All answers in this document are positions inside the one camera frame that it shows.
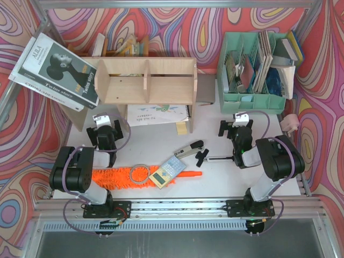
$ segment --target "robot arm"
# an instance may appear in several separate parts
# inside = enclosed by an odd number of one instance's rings
[[[250,120],[247,114],[240,113],[234,114],[233,118],[234,122],[221,121],[219,136],[223,136],[224,130],[228,130],[227,138],[233,143],[233,160],[239,168],[262,164],[264,173],[254,186],[247,189],[242,201],[227,201],[227,207],[231,208],[227,211],[228,216],[264,217],[262,213],[264,209],[270,209],[270,214],[273,216],[275,212],[270,197],[292,172],[290,156],[278,141],[284,143],[292,155],[295,164],[292,177],[304,171],[304,160],[285,135],[276,136],[275,139],[256,140],[256,146],[252,147],[253,120]]]

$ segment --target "paper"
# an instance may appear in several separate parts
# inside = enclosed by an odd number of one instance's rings
[[[251,102],[251,100],[252,100],[252,95],[241,98],[241,102]]]

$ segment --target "notebook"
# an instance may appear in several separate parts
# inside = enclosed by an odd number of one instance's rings
[[[189,118],[189,108],[185,105],[128,105],[130,126],[176,123]]]

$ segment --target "book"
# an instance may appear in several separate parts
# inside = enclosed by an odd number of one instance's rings
[[[264,50],[266,53],[266,61],[264,63],[263,72],[262,72],[262,75],[260,77],[260,81],[259,81],[259,85],[258,85],[258,89],[257,89],[257,92],[261,93],[263,90],[264,82],[266,81],[266,77],[267,77],[267,73],[268,73],[270,64],[273,60],[273,55],[271,53],[271,46],[270,46],[268,32],[267,31],[261,31],[259,33],[259,35],[262,38]]]
[[[292,99],[295,66],[271,66],[267,75],[270,94]]]
[[[136,43],[136,37],[131,34],[119,49],[116,50],[114,56],[127,56],[126,54],[128,54],[128,51],[132,50],[132,45],[136,45]]]
[[[105,36],[101,33],[98,33],[96,40],[93,42],[92,46],[88,51],[88,56],[102,56],[104,42]]]
[[[302,51],[301,45],[298,42],[294,31],[289,31],[286,34],[286,38],[289,39],[290,43],[293,46],[293,49],[297,55],[298,61],[296,62],[296,69],[300,67],[300,65],[303,63],[304,59],[305,59],[305,54]]]
[[[96,68],[43,33],[18,73],[88,108],[98,105]]]
[[[263,55],[263,49],[261,44],[258,42],[258,51],[257,51],[257,56],[256,56],[256,60],[254,62],[254,71],[255,71],[255,78],[254,78],[254,82],[252,85],[253,91],[257,92],[258,90],[258,83],[261,77],[261,73],[263,71],[263,65],[265,62],[265,58],[266,56]]]
[[[247,92],[247,89],[252,84],[254,76],[254,70],[251,65],[251,62],[249,61],[249,57],[245,55],[245,65],[240,75],[240,80],[245,88],[245,92]]]
[[[273,61],[271,62],[271,65],[275,66],[293,66],[294,64],[294,60],[291,60],[290,58],[283,58],[277,55],[273,55]]]
[[[274,56],[280,56],[298,61],[297,55],[289,39],[278,39],[276,41]]]
[[[40,84],[38,84],[37,82],[19,74],[19,69],[20,67],[23,65],[29,51],[31,50],[32,46],[34,45],[35,42],[35,38],[32,37],[29,42],[26,45],[26,48],[24,49],[24,51],[22,52],[21,56],[19,57],[15,67],[13,68],[11,74],[9,75],[9,79],[26,87],[29,88],[49,99],[52,99],[62,105],[65,105],[75,111],[81,111],[84,106],[75,102],[75,101],[71,101],[68,97],[65,97],[64,95],[59,95],[56,94],[53,90],[46,88],[46,87],[42,87]]]
[[[130,126],[155,125],[188,121],[189,108],[185,105],[128,105]]]

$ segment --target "swirly patterned backdrop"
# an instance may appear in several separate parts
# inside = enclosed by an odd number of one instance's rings
[[[0,0],[0,72],[8,74],[37,20],[25,0]],[[58,9],[49,15],[66,42],[86,51],[98,32],[109,49],[134,33],[150,38],[150,55],[194,56],[205,73],[215,73],[226,31],[294,28],[302,9]],[[306,162],[313,193],[321,196],[338,239],[344,242],[344,1],[324,0],[300,39],[306,60],[298,71],[295,98],[287,111],[299,115],[295,143]],[[0,96],[7,84],[0,74]],[[0,257],[21,254],[32,204],[46,189],[61,145],[66,118],[55,103],[22,90],[0,133]]]
[[[37,25],[28,1],[0,0],[0,98]],[[67,121],[55,102],[20,91],[0,132],[0,257],[22,255],[33,205],[47,190]]]
[[[344,254],[344,1],[324,0],[301,41],[306,59],[287,109],[298,114],[295,144]]]
[[[87,51],[100,32],[108,50],[130,35],[149,35],[151,56],[192,56],[205,73],[216,73],[223,35],[227,31],[269,28],[286,32],[303,9],[172,8],[172,9],[55,9],[49,15],[64,40]]]

